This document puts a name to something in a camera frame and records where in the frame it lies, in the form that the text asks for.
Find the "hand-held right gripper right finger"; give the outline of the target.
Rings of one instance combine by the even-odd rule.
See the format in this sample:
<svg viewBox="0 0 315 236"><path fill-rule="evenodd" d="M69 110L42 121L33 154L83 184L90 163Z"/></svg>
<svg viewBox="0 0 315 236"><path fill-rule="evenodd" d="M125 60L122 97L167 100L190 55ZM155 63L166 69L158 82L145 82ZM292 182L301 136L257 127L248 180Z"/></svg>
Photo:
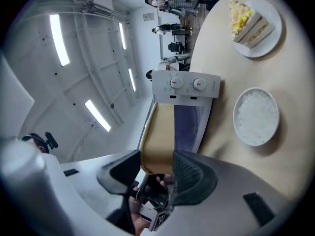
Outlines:
<svg viewBox="0 0 315 236"><path fill-rule="evenodd" d="M175 151L177 192L158 236L268 236L283 223L288 199L241 166Z"/></svg>

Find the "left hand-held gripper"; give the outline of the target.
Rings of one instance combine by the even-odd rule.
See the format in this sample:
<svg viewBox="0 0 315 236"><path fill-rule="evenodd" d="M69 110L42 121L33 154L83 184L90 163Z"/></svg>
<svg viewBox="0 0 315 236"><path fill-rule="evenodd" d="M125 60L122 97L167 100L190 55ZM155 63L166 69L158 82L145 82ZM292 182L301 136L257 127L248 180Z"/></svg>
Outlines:
<svg viewBox="0 0 315 236"><path fill-rule="evenodd" d="M150 232L156 231L168 217L170 191L157 177L164 181L166 175L145 175L134 191L134 213L150 224Z"/></svg>

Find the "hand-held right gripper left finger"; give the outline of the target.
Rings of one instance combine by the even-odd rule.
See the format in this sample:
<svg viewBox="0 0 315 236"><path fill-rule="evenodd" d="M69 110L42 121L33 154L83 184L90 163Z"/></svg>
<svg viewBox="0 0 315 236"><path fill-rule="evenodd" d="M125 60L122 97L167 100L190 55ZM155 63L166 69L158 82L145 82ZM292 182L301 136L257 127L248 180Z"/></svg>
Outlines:
<svg viewBox="0 0 315 236"><path fill-rule="evenodd" d="M39 236L135 234L128 199L138 150L61 164L16 139L0 140L0 183L12 209Z"/></svg>

